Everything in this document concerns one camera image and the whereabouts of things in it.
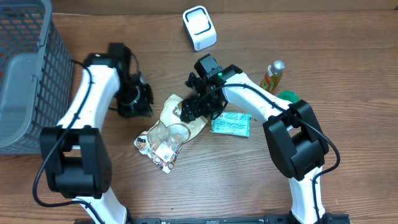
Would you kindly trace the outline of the teal snack packet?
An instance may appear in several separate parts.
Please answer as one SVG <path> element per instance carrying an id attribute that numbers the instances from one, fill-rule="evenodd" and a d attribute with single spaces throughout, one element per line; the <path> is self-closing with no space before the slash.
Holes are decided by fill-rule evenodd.
<path id="1" fill-rule="evenodd" d="M 222 112 L 211 121 L 210 132 L 248 138 L 250 135 L 250 119 L 250 114 Z"/>

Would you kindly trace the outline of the brown snack bag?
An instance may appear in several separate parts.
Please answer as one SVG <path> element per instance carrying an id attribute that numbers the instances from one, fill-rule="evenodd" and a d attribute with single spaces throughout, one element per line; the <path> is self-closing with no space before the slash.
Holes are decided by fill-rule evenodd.
<path id="1" fill-rule="evenodd" d="M 134 141 L 139 152 L 152 159 L 166 174 L 174 168 L 182 146 L 195 138 L 208 122 L 203 116 L 188 123 L 181 121 L 182 101 L 181 97 L 171 95 L 155 125 Z"/>

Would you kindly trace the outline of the yellow liquid bottle silver cap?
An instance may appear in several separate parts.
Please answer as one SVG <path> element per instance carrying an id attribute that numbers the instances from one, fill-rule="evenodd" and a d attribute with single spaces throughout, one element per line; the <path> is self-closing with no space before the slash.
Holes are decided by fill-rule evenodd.
<path id="1" fill-rule="evenodd" d="M 264 79 L 261 81 L 260 87 L 273 94 L 277 88 L 284 72 L 284 62 L 276 60 L 267 67 Z"/>

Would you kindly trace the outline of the green lid white jar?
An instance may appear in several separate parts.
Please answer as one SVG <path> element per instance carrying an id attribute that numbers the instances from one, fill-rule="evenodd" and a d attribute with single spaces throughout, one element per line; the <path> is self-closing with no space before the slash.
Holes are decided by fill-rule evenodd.
<path id="1" fill-rule="evenodd" d="M 296 103 L 299 101 L 298 96 L 292 91 L 283 91 L 278 95 L 278 97 L 291 103 Z"/>

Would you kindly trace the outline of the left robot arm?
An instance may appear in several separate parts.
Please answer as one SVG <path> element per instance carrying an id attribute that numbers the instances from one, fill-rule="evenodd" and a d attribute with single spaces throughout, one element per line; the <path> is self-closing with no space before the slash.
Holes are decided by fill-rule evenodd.
<path id="1" fill-rule="evenodd" d="M 43 163 L 32 186 L 42 207 L 81 205 L 92 223 L 132 223 L 129 210 L 111 188 L 112 164 L 101 130 L 112 100 L 123 118 L 152 116 L 153 93 L 137 57 L 124 43 L 111 42 L 107 52 L 90 53 L 83 62 L 79 89 L 54 127 L 42 129 Z"/>

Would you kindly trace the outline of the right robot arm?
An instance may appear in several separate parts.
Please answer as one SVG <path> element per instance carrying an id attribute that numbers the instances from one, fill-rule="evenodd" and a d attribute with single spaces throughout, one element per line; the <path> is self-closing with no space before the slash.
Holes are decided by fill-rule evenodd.
<path id="1" fill-rule="evenodd" d="M 227 104 L 250 114 L 262 124 L 271 159 L 289 180 L 291 222 L 327 223 L 319 183 L 328 143 L 311 106 L 272 95 L 239 67 L 224 68 L 210 54 L 198 59 L 194 69 L 185 84 L 195 94 L 182 101 L 180 119 L 189 123 L 201 116 L 215 118 Z"/>

